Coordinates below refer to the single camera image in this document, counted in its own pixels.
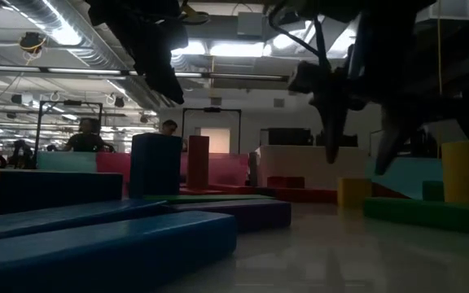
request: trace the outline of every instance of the green foam block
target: green foam block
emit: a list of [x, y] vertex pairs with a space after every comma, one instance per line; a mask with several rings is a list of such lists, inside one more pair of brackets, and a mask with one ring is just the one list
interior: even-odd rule
[[147, 195], [144, 199], [166, 200], [168, 203], [207, 203], [226, 200], [272, 199], [264, 195]]
[[469, 207], [410, 199], [366, 199], [363, 215], [408, 225], [469, 233]]
[[423, 182], [423, 200], [426, 201], [445, 201], [445, 185], [442, 181], [424, 181]]

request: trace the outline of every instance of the person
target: person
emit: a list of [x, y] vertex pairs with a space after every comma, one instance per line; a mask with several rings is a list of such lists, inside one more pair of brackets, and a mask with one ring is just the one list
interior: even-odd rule
[[160, 131], [160, 134], [171, 136], [175, 133], [175, 131], [177, 131], [177, 128], [178, 128], [177, 122], [173, 120], [166, 120], [162, 124], [162, 130]]
[[[162, 130], [160, 134], [172, 136], [177, 131], [178, 124], [173, 120], [166, 120], [162, 124]], [[187, 152], [187, 140], [185, 138], [182, 139], [182, 152]]]
[[83, 118], [79, 124], [79, 132], [70, 137], [63, 151], [101, 151], [105, 143], [97, 134], [100, 130], [99, 121], [93, 118]]

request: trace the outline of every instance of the air duct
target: air duct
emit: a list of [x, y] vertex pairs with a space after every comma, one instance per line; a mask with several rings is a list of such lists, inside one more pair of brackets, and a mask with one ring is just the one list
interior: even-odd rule
[[[61, 46], [90, 48], [68, 50], [90, 68], [128, 70], [94, 28], [66, 0], [3, 1]], [[129, 95], [142, 108], [152, 109], [160, 106], [160, 100], [141, 81], [127, 77], [123, 81], [110, 82], [116, 88], [123, 89], [122, 94]]]

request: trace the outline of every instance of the metal frame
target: metal frame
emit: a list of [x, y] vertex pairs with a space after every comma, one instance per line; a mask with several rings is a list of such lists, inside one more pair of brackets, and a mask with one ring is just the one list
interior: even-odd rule
[[[186, 126], [186, 112], [188, 111], [203, 111], [203, 112], [208, 112], [208, 109], [211, 108], [183, 108], [182, 109], [182, 138], [184, 138], [184, 129]], [[241, 109], [220, 109], [220, 108], [215, 108], [215, 110], [219, 112], [237, 112], [238, 113], [238, 153], [240, 153], [240, 143], [241, 143], [241, 138], [242, 138], [242, 110]]]
[[[45, 104], [51, 104], [51, 106], [46, 109], [46, 112], [43, 113], [42, 106]], [[85, 105], [97, 105], [99, 106], [99, 125], [101, 125], [102, 118], [103, 118], [103, 104], [102, 103], [92, 103], [92, 102], [82, 102], [82, 101], [63, 101], [63, 102], [53, 102], [53, 101], [40, 101], [39, 102], [39, 114], [37, 115], [37, 131], [36, 131], [36, 143], [34, 145], [33, 149], [33, 162], [36, 164], [37, 163], [37, 149], [39, 148], [39, 135], [41, 134], [41, 122], [42, 122], [42, 117], [45, 114], [48, 114], [49, 111], [55, 107], [57, 104], [62, 103], [63, 105], [66, 106], [82, 106], [82, 104]]]

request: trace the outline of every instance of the ceiling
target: ceiling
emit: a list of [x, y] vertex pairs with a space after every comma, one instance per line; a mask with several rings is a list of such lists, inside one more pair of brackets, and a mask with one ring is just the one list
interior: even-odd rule
[[[5, 0], [9, 3], [26, 3], [20, 0]], [[104, 56], [107, 61], [100, 69], [133, 69], [134, 61], [126, 54], [121, 44], [112, 32], [102, 24], [96, 28], [89, 25], [89, 6], [84, 0], [43, 0], [51, 3], [54, 8], [60, 10], [60, 17], [65, 18], [65, 23], [73, 24], [76, 33], [84, 36], [84, 44], [81, 46], [66, 46], [59, 44], [58, 39], [52, 37], [52, 32], [47, 27], [48, 23], [37, 22], [37, 11], [17, 11], [6, 6], [0, 0], [0, 65], [28, 65], [44, 68], [88, 68], [88, 62], [81, 58], [81, 52], [88, 50], [96, 55]], [[206, 52], [213, 48], [213, 43], [218, 40], [245, 42], [237, 35], [238, 14], [240, 12], [263, 11], [266, 0], [251, 0], [245, 4], [239, 4], [235, 0], [200, 0], [190, 1], [197, 11], [209, 13], [210, 21], [200, 26], [188, 26], [187, 31], [192, 41], [204, 44]], [[346, 54], [349, 44], [355, 38], [355, 23], [343, 24], [338, 21], [323, 18], [322, 27], [327, 46], [328, 56], [334, 66], [342, 64], [342, 58]], [[314, 48], [315, 37], [309, 37], [312, 25], [304, 21], [290, 24], [288, 30], [300, 31], [299, 36], [309, 42]], [[25, 54], [18, 45], [18, 41], [26, 32], [37, 32], [49, 36], [41, 54], [31, 56]], [[274, 43], [276, 33], [264, 26], [263, 34], [257, 40], [251, 42], [264, 42], [271, 48], [271, 53], [264, 57], [221, 57], [210, 55], [183, 55], [181, 62], [173, 62], [178, 72], [228, 72], [238, 74], [278, 75], [288, 76], [301, 60], [316, 62], [315, 56], [297, 44], [279, 47]], [[285, 107], [278, 111], [290, 111], [298, 104], [305, 103], [305, 97], [293, 95], [287, 91], [284, 82], [277, 81], [247, 81], [240, 79], [189, 79], [180, 78], [182, 88], [185, 90], [186, 103], [184, 107], [207, 107], [210, 105], [210, 97], [222, 98], [222, 107], [225, 108], [261, 108], [274, 109], [276, 98], [295, 101], [285, 103]], [[175, 107], [164, 96], [150, 90], [139, 77], [128, 77], [117, 80], [102, 76], [70, 76], [46, 75], [42, 73], [16, 73], [0, 72], [0, 130], [10, 135], [18, 135], [33, 140], [34, 133], [31, 129], [37, 123], [37, 109], [33, 104], [13, 104], [13, 94], [28, 94], [35, 101], [76, 99], [86, 102], [103, 103], [105, 117], [103, 125], [109, 127], [112, 141], [117, 141], [115, 134], [131, 137], [140, 132], [152, 131], [158, 127], [156, 112], [164, 107]], [[115, 97], [125, 97], [125, 106], [118, 108], [113, 105]], [[81, 118], [81, 115], [91, 115], [92, 111], [87, 107], [73, 109], [59, 106], [64, 113], [72, 113]], [[17, 113], [17, 118], [7, 118], [8, 112]], [[146, 124], [140, 122], [142, 114], [150, 114]], [[63, 119], [61, 112], [57, 116], [46, 115], [43, 123], [52, 134], [45, 134], [51, 140], [45, 140], [45, 145], [51, 142], [61, 142], [61, 139], [69, 135], [69, 129], [76, 129], [76, 121]]]

